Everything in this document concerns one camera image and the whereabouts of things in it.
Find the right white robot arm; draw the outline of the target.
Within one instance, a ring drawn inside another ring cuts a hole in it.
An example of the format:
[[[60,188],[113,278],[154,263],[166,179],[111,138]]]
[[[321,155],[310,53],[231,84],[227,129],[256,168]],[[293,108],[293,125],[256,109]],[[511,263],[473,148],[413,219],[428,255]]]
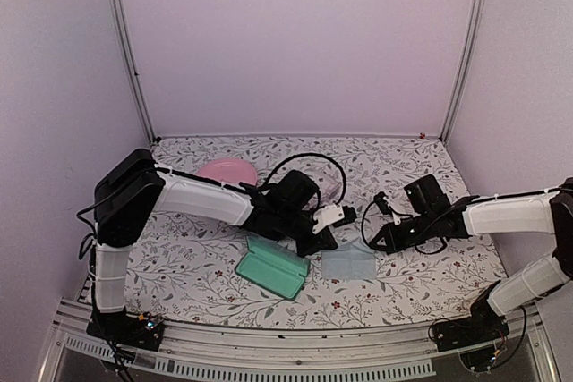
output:
[[[496,330],[498,319],[571,281],[571,179],[540,191],[466,196],[450,202],[429,174],[408,184],[405,193],[414,214],[385,224],[366,241],[370,249],[394,254],[433,238],[446,241],[497,233],[547,233],[555,239],[552,252],[480,294],[463,324],[469,342],[482,342]]]

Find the pink clear sunglasses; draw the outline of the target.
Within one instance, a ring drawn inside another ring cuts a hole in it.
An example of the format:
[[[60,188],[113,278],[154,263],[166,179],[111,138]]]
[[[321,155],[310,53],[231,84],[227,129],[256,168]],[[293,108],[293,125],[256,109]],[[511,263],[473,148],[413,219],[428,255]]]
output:
[[[342,182],[332,174],[316,174],[313,179],[321,191],[321,199],[336,202],[342,192]]]

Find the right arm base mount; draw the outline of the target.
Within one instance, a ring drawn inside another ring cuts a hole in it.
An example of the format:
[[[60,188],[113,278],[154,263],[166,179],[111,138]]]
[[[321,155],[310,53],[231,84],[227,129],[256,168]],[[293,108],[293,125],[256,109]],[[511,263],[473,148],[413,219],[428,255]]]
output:
[[[506,319],[498,316],[485,298],[471,305],[469,317],[441,319],[432,323],[429,330],[429,337],[439,352],[490,342],[508,334]]]

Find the grey marbled glasses case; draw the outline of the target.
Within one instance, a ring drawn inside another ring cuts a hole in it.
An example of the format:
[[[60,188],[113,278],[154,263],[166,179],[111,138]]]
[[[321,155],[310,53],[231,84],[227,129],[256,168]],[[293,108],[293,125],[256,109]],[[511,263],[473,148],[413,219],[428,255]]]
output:
[[[235,267],[241,278],[275,295],[293,301],[310,273],[310,260],[277,242],[249,235],[247,252]]]

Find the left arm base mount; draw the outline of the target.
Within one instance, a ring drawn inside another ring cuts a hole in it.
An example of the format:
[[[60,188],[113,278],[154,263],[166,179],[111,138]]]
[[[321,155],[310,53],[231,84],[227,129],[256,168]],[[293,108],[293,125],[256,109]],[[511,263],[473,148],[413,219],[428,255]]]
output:
[[[130,316],[126,310],[102,313],[92,308],[86,333],[110,344],[120,344],[157,352],[164,335],[164,318],[144,312]]]

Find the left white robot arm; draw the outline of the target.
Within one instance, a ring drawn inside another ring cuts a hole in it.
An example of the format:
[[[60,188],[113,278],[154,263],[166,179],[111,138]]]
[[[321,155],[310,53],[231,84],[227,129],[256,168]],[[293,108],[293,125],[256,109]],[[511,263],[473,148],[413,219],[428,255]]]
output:
[[[157,163],[147,149],[134,150],[97,184],[91,208],[99,327],[115,341],[133,333],[131,318],[122,312],[127,264],[152,212],[202,216],[274,241],[290,238],[305,257],[336,247],[329,227],[345,215],[338,203],[307,209],[319,195],[318,185],[296,170],[261,187],[232,185],[177,171]]]

